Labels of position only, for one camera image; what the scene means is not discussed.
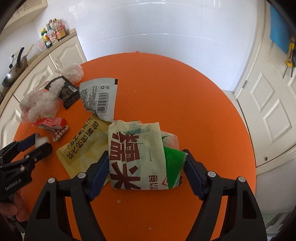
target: door frame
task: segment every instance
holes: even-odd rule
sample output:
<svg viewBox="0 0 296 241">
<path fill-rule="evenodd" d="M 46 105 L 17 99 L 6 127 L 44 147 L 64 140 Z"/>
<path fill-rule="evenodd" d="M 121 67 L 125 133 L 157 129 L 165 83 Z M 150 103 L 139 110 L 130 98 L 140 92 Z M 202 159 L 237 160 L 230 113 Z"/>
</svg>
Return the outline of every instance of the door frame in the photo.
<svg viewBox="0 0 296 241">
<path fill-rule="evenodd" d="M 248 80 L 253 67 L 255 65 L 255 62 L 257 60 L 261 45 L 262 45 L 262 40 L 263 40 L 263 35 L 265 31 L 265 25 L 266 25 L 266 14 L 267 14 L 267 3 L 266 0 L 258 0 L 257 1 L 257 24 L 256 24 L 256 31 L 255 31 L 255 36 L 252 44 L 252 50 L 249 55 L 249 59 L 247 61 L 247 64 L 245 66 L 245 69 L 243 71 L 243 74 L 241 76 L 241 79 L 239 80 L 237 86 L 234 89 L 234 97 L 238 99 L 244 83 Z M 262 173 L 271 171 L 287 162 L 292 160 L 293 158 L 296 157 L 296 145 L 288 149 L 286 152 L 281 154 L 280 156 L 276 157 L 275 159 L 266 162 L 265 164 L 262 164 L 258 167 L 256 167 L 256 175 L 260 175 Z"/>
</svg>

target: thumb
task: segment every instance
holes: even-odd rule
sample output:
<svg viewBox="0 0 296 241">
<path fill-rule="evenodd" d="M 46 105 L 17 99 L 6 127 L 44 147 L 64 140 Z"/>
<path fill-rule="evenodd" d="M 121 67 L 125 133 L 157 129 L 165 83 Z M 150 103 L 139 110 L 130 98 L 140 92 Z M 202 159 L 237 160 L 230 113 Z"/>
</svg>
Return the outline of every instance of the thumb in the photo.
<svg viewBox="0 0 296 241">
<path fill-rule="evenodd" d="M 0 213 L 4 216 L 14 216 L 17 214 L 17 208 L 11 203 L 0 202 Z"/>
</svg>

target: door hinge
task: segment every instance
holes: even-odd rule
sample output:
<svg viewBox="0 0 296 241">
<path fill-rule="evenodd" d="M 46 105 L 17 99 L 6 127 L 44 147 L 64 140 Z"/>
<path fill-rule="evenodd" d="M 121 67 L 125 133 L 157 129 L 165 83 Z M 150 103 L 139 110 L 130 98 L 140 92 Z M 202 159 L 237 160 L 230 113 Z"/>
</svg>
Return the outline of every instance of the door hinge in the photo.
<svg viewBox="0 0 296 241">
<path fill-rule="evenodd" d="M 246 83 L 247 83 L 247 80 L 246 80 L 246 81 L 244 82 L 244 84 L 242 85 L 242 89 L 245 87 Z"/>
</svg>

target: table top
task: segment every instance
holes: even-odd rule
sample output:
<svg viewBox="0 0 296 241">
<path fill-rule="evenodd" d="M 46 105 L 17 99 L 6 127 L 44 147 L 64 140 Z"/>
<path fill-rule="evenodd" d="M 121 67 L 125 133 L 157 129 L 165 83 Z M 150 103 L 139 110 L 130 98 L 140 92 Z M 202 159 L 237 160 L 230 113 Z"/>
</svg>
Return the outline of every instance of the table top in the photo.
<svg viewBox="0 0 296 241">
<path fill-rule="evenodd" d="M 82 67 L 82 81 L 118 79 L 115 120 L 159 122 L 160 129 L 176 134 L 180 149 L 189 149 L 207 170 L 224 178 L 244 176 L 255 191 L 255 159 L 244 123 L 227 96 L 203 74 L 177 60 L 145 53 L 106 56 Z M 90 115 L 80 99 L 68 110 L 61 106 L 57 116 L 67 120 L 69 130 L 52 143 L 53 153 L 36 164 L 33 181 L 22 189 L 29 211 L 50 177 L 69 178 L 55 151 L 73 138 Z M 49 132 L 27 123 L 20 124 L 15 140 L 35 132 L 52 139 Z M 162 191 L 117 190 L 107 183 L 91 203 L 106 239 L 185 240 L 202 202 L 183 176 L 180 187 Z M 226 202 L 223 197 L 212 238 L 220 234 Z M 73 236 L 79 239 L 70 198 L 66 203 Z"/>
</svg>

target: perforated vent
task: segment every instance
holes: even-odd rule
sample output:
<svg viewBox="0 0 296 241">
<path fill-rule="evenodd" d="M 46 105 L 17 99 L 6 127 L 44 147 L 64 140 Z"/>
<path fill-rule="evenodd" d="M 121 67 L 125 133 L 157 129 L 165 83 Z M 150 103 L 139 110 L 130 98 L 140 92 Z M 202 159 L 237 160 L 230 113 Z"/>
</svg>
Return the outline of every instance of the perforated vent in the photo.
<svg viewBox="0 0 296 241">
<path fill-rule="evenodd" d="M 41 4 L 42 4 L 42 0 L 27 0 L 22 7 L 24 11 L 27 11 Z"/>
</svg>

